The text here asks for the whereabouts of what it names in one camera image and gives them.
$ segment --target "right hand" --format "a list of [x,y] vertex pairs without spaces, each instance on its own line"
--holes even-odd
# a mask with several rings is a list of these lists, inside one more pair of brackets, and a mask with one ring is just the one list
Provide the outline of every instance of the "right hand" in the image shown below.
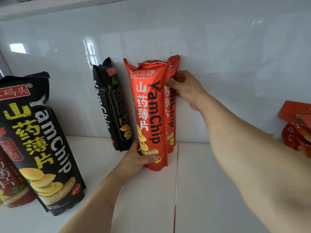
[[177,71],[175,80],[166,79],[165,84],[176,89],[185,101],[190,103],[192,109],[199,111],[197,102],[201,96],[208,95],[201,83],[187,70]]

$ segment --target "white wall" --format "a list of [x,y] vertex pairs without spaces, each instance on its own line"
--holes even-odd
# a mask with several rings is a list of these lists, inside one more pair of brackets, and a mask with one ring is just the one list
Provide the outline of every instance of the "white wall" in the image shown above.
[[[279,136],[283,102],[311,101],[310,22],[311,0],[129,0],[1,22],[0,50],[14,75],[50,73],[50,105],[67,135],[109,136],[85,53],[90,39],[97,63],[115,62],[132,118],[122,58],[180,54],[180,69],[236,115]],[[27,54],[11,52],[13,43]],[[198,112],[178,100],[177,113],[178,141],[208,142]]]

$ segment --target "black snack bag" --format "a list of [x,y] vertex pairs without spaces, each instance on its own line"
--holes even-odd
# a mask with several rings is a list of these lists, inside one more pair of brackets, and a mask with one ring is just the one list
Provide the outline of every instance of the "black snack bag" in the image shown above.
[[84,198],[86,188],[49,99],[49,74],[0,79],[0,145],[57,216]]
[[93,79],[112,144],[116,150],[128,150],[133,143],[132,132],[121,82],[110,57],[102,65],[93,65]]

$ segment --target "nutrition label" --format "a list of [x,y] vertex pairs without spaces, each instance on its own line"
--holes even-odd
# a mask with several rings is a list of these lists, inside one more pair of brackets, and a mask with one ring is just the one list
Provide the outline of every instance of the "nutrition label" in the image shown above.
[[111,90],[111,98],[115,105],[115,113],[119,119],[120,126],[127,124],[126,109],[123,100],[123,93],[120,87]]

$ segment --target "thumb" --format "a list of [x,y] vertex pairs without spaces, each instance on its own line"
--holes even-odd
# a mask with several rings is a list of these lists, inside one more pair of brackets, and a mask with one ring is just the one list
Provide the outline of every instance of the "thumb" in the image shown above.
[[177,91],[180,90],[180,88],[181,88],[181,83],[179,83],[173,79],[166,78],[165,84],[170,88],[176,89]]
[[145,155],[140,157],[140,162],[142,163],[142,165],[145,165],[147,163],[153,163],[158,160],[159,157],[157,155]]

